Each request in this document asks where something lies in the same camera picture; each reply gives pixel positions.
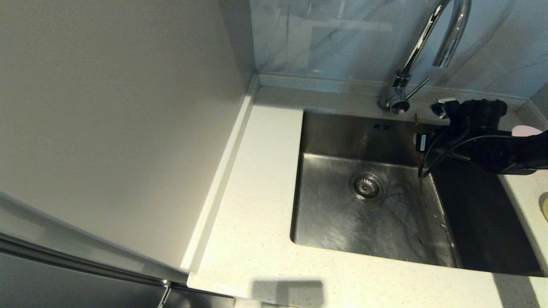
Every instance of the speckled countertop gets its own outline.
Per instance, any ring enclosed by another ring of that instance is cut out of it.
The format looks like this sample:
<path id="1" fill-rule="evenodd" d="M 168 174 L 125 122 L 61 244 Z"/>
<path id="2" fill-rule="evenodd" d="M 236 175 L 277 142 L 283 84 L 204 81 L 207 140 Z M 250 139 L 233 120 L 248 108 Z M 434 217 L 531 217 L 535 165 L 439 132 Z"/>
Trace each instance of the speckled countertop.
<path id="1" fill-rule="evenodd" d="M 289 238 L 303 109 L 386 115 L 373 98 L 259 90 L 192 288 L 297 307 L 548 307 L 548 279 L 410 263 L 301 246 Z M 426 104 L 398 119 L 439 123 Z M 520 124 L 514 113 L 502 129 Z M 546 269 L 538 205 L 548 172 L 501 176 Z"/>

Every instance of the sink basin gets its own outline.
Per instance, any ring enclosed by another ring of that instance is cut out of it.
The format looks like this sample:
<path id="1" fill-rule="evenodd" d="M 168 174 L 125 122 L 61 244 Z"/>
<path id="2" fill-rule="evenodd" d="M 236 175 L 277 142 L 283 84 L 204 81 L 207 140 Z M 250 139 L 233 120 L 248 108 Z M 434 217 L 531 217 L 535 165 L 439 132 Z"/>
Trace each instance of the sink basin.
<path id="1" fill-rule="evenodd" d="M 415 132 L 436 126 L 305 112 L 296 244 L 471 270 L 542 276 L 498 177 L 446 159 L 420 181 Z"/>

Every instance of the sink drain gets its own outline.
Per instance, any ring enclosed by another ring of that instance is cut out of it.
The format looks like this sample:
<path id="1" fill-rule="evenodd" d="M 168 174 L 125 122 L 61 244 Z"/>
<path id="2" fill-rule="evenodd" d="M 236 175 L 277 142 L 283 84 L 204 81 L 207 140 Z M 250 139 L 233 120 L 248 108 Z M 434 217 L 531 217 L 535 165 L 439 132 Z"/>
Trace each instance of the sink drain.
<path id="1" fill-rule="evenodd" d="M 383 197 L 384 189 L 381 181 L 374 174 L 363 172 L 350 178 L 350 190 L 364 202 L 376 202 Z"/>

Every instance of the robotic arm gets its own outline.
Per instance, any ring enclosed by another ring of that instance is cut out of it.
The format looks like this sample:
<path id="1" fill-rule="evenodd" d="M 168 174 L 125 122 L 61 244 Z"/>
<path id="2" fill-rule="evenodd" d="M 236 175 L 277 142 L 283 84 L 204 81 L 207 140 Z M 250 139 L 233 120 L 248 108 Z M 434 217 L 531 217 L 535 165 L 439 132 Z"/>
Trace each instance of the robotic arm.
<path id="1" fill-rule="evenodd" d="M 426 177 L 448 156 L 497 174 L 527 175 L 548 169 L 548 130 L 528 137 L 498 130 L 500 117 L 506 114 L 505 102 L 469 100 L 460 104 L 449 100 L 430 108 L 439 118 L 448 118 L 449 126 L 416 136 L 417 150 L 425 153 L 419 178 Z M 431 162 L 425 170 L 427 159 Z"/>

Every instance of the black cable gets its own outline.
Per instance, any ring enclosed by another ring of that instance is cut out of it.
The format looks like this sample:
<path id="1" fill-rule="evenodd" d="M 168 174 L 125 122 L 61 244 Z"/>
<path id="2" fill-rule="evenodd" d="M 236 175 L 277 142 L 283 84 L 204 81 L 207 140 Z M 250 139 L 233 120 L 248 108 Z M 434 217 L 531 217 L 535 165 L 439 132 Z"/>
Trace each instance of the black cable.
<path id="1" fill-rule="evenodd" d="M 419 179 L 422 179 L 421 178 L 421 172 L 423 171 L 423 168 L 424 168 L 424 164 L 426 163 L 426 158 L 428 157 L 428 154 L 430 153 L 430 151 L 434 148 L 434 145 L 436 144 L 436 142 L 441 139 L 441 137 L 443 136 L 443 134 L 445 134 L 447 130 L 445 129 L 444 131 L 442 131 L 438 137 L 436 137 L 436 139 L 434 139 L 432 141 L 432 143 L 430 144 L 430 146 L 428 147 L 428 149 L 426 150 L 426 153 L 424 153 L 424 157 L 423 157 L 423 161 L 420 162 L 420 166 L 419 166 Z"/>
<path id="2" fill-rule="evenodd" d="M 463 144 L 466 144 L 470 141 L 474 141 L 474 140 L 477 140 L 477 139 L 482 139 L 482 138 L 503 138 L 503 139 L 517 139 L 518 137 L 513 137 L 513 136 L 500 136 L 500 135 L 483 135 L 483 136 L 477 136 L 477 137 L 473 137 L 473 138 L 468 138 L 466 140 L 463 140 L 459 143 L 457 143 L 456 145 L 452 146 L 451 148 L 449 148 L 447 151 L 445 151 L 443 154 L 439 155 L 438 157 L 436 157 L 436 159 L 434 159 L 434 162 L 432 162 L 432 165 L 430 166 L 430 168 L 428 168 L 428 170 L 425 172 L 425 173 L 422 173 L 423 171 L 423 168 L 424 168 L 424 162 L 426 161 L 426 155 L 424 156 L 424 159 L 423 159 L 423 162 L 420 164 L 420 167 L 419 167 L 419 179 L 423 179 L 424 177 L 426 177 L 427 175 L 430 174 L 430 172 L 432 172 L 432 170 L 437 166 L 439 165 L 446 157 L 447 155 L 449 155 L 451 152 L 453 152 L 454 150 L 456 150 L 458 147 L 460 147 L 461 145 Z"/>
<path id="3" fill-rule="evenodd" d="M 469 163 L 470 162 L 470 159 L 465 159 L 465 158 L 461 158 L 461 157 L 458 157 L 458 156 L 455 156 L 454 155 L 455 153 L 451 153 L 451 158 L 453 159 L 456 159 L 457 161 L 459 162 L 465 162 L 465 163 Z"/>

